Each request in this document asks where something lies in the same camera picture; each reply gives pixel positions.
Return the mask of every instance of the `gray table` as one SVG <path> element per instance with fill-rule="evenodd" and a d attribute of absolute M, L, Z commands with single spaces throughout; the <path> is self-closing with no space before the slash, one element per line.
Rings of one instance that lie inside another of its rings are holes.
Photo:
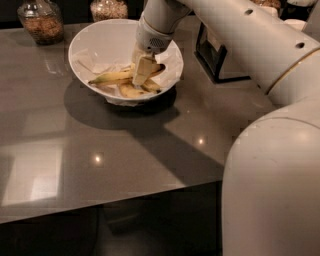
<path fill-rule="evenodd" d="M 247 80 L 213 84 L 194 56 L 200 22 L 175 41 L 181 82 L 132 111 L 106 103 L 73 75 L 65 41 L 39 47 L 0 31 L 0 223 L 221 181 L 234 139 L 273 109 Z"/>

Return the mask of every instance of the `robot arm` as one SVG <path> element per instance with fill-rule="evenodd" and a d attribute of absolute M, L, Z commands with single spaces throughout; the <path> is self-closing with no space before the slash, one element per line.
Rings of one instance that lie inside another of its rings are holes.
<path fill-rule="evenodd" d="M 137 40 L 145 51 L 161 52 L 167 43 L 148 43 L 171 40 L 180 18 L 159 10 L 173 2 L 148 1 L 142 18 L 148 26 L 139 30 L 155 31 L 148 34 L 157 39 L 144 40 L 141 32 Z M 222 191 L 224 255 L 318 255 L 320 43 L 248 0 L 177 2 L 193 10 L 283 107 L 251 124 L 229 152 Z"/>
<path fill-rule="evenodd" d="M 138 48 L 149 55 L 164 51 L 191 10 L 267 94 L 320 48 L 318 41 L 248 0 L 148 0 L 137 31 Z M 309 68 L 315 71 L 316 65 Z"/>

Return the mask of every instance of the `glass jar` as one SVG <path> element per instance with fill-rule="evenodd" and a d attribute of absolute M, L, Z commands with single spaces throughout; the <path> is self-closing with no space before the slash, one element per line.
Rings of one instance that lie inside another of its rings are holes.
<path fill-rule="evenodd" d="M 63 40 L 63 20 L 60 9 L 50 0 L 23 0 L 17 10 L 23 27 L 39 45 Z"/>
<path fill-rule="evenodd" d="M 125 0 L 93 0 L 90 10 L 94 22 L 128 18 L 128 4 Z"/>

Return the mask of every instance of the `white bowl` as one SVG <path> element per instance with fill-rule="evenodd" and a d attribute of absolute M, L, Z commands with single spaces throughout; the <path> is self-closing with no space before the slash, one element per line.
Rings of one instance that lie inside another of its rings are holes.
<path fill-rule="evenodd" d="M 126 19 L 99 21 L 82 29 L 69 47 L 69 63 L 77 78 L 112 104 L 136 106 L 155 99 L 174 86 L 182 74 L 181 52 L 172 41 L 165 52 L 156 55 L 157 62 L 166 67 L 161 74 L 152 78 L 162 88 L 160 93 L 131 99 L 122 97 L 116 86 L 110 91 L 102 91 L 88 84 L 89 80 L 107 68 L 116 71 L 130 65 L 137 25 L 137 21 Z"/>

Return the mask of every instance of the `banana peel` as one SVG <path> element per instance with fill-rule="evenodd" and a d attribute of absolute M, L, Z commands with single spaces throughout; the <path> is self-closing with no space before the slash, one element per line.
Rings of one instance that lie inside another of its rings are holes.
<path fill-rule="evenodd" d="M 111 85 L 117 83 L 124 83 L 128 79 L 132 80 L 134 75 L 135 64 L 132 63 L 130 68 L 126 68 L 124 70 L 118 72 L 104 72 L 98 75 L 95 79 L 90 80 L 89 85 Z M 149 77 L 153 77 L 161 73 L 165 67 L 163 64 L 152 63 L 151 66 L 152 72 Z"/>
<path fill-rule="evenodd" d="M 144 94 L 157 94 L 161 91 L 160 86 L 150 78 L 163 72 L 165 69 L 163 64 L 152 63 L 152 72 L 141 86 L 135 86 L 132 82 L 134 69 L 135 64 L 132 63 L 130 67 L 118 72 L 104 72 L 88 83 L 105 92 L 109 92 L 110 85 L 117 85 L 120 94 L 124 98 L 138 98 Z"/>

